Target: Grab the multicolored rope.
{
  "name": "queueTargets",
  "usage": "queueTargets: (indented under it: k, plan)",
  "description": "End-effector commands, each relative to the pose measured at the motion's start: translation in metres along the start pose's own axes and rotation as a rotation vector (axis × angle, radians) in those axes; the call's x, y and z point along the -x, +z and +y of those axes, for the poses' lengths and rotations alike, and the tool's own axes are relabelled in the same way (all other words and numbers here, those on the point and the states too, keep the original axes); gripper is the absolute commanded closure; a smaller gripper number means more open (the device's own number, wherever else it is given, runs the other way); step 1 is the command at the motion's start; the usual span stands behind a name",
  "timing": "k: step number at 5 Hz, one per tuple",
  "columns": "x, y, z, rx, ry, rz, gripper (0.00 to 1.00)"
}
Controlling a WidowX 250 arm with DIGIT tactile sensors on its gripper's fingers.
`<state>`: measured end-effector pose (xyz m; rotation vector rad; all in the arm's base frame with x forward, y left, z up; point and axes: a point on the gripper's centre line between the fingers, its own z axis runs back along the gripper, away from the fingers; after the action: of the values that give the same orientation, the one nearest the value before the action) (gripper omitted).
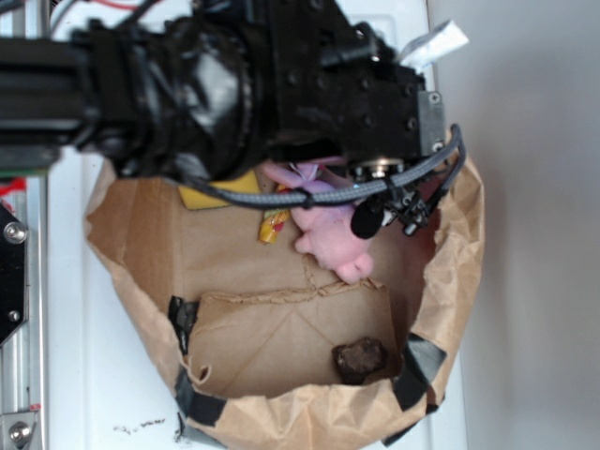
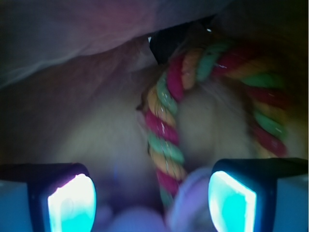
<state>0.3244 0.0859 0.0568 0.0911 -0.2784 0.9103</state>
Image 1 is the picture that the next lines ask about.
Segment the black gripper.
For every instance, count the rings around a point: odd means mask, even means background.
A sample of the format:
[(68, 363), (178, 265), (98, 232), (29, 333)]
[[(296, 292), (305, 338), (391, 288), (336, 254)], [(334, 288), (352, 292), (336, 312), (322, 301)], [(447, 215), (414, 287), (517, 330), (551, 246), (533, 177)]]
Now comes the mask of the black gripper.
[(272, 53), (275, 161), (340, 164), (353, 187), (328, 194), (301, 188), (272, 196), (268, 207), (355, 203), (352, 229), (375, 234), (398, 219), (406, 234), (426, 227), (444, 196), (420, 184), (441, 163), (443, 105), (424, 77), (366, 22), (351, 24), (334, 1), (268, 1)]

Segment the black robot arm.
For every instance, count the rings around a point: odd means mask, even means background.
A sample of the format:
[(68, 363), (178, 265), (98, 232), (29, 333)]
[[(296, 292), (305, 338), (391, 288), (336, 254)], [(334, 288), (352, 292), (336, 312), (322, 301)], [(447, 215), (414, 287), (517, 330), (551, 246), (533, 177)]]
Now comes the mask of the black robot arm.
[(334, 1), (201, 1), (160, 32), (143, 2), (65, 41), (1, 41), (1, 181), (44, 174), (65, 146), (121, 178), (162, 177), (253, 209), (357, 203), (406, 233), (449, 191), (420, 186), (452, 148), (431, 137), (425, 81)]

